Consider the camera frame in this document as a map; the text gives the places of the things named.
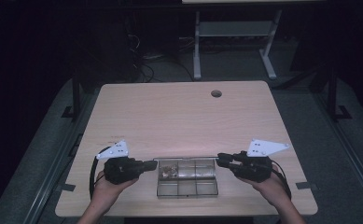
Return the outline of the grey metal floor rail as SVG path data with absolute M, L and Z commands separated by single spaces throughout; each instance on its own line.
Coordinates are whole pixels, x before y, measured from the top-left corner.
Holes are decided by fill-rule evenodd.
M 61 94 L 44 117 L 29 147 L 28 161 L 25 163 L 27 179 L 32 181 L 33 189 L 29 194 L 27 213 L 21 219 L 22 224 L 37 224 L 47 203 L 50 206 L 57 204 L 95 99 L 95 94 L 83 93 L 79 115 L 74 119 L 63 118 L 63 112 L 70 102 L 68 97 Z
M 326 121 L 328 122 L 331 130 L 336 135 L 338 141 L 340 142 L 344 153 L 346 154 L 348 160 L 351 162 L 352 169 L 356 173 L 356 178 L 359 181 L 361 187 L 363 188 L 363 163 L 361 159 L 356 154 L 356 149 L 353 147 L 351 141 L 346 136 L 346 133 L 340 126 L 339 120 L 346 119 L 347 113 L 343 105 L 341 105 L 342 113 L 340 115 L 331 115 L 328 112 L 327 102 L 323 96 L 320 94 L 314 94 L 314 100 L 320 106 L 320 110 L 324 114 Z

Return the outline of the white metal table frame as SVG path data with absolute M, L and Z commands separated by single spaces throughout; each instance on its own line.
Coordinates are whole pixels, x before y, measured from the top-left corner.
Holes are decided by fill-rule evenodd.
M 200 39 L 202 37 L 266 37 L 266 46 L 259 50 L 260 58 L 269 79 L 277 79 L 270 59 L 270 50 L 275 38 L 282 9 L 277 9 L 270 21 L 202 21 L 201 12 L 195 12 L 193 77 L 202 78 Z

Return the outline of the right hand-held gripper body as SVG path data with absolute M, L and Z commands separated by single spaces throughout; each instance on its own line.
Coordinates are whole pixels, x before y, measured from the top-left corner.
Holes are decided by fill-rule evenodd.
M 271 172 L 282 180 L 286 181 L 284 172 L 277 172 L 272 168 L 272 154 L 284 151 L 289 148 L 289 144 L 276 143 L 266 140 L 252 139 L 247 151 L 233 154 L 233 160 L 238 164 L 233 164 L 231 171 L 236 177 L 262 182 L 271 176 Z

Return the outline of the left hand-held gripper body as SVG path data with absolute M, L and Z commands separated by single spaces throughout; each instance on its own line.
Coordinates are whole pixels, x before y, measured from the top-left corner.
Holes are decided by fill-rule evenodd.
M 125 140 L 112 147 L 106 147 L 96 155 L 96 160 L 105 160 L 103 174 L 97 179 L 105 178 L 114 185 L 138 179 L 144 172 L 143 163 L 129 157 L 129 149 Z

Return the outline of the black metal stand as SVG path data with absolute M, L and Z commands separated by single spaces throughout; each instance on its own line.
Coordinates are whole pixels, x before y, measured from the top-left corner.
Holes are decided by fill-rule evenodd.
M 77 120 L 81 110 L 80 96 L 80 78 L 77 71 L 74 71 L 72 75 L 72 104 L 64 109 L 62 113 L 63 118 L 68 118 L 72 121 Z
M 334 67 L 331 67 L 328 74 L 328 99 L 327 111 L 330 118 L 338 122 L 340 119 L 351 119 L 352 116 L 344 105 L 337 104 L 338 76 Z

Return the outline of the person's left hand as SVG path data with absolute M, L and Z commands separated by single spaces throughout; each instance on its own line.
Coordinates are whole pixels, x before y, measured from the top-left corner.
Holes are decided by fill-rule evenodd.
M 107 181 L 105 179 L 105 173 L 101 171 L 95 182 L 90 207 L 98 215 L 105 214 L 116 202 L 121 192 L 133 185 L 136 181 L 137 178 L 115 185 Z

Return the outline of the clear plastic compartment box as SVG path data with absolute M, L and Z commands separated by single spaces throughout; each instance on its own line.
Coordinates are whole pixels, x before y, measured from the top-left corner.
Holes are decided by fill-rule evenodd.
M 159 198 L 201 198 L 218 195 L 214 158 L 159 158 Z

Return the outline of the person's right hand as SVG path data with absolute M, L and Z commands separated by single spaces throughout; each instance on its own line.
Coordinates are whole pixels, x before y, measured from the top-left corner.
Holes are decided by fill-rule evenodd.
M 250 184 L 276 209 L 285 208 L 291 204 L 291 200 L 286 193 L 281 179 L 274 172 L 271 172 L 271 176 L 262 182 L 255 182 L 243 178 L 241 178 L 241 181 Z

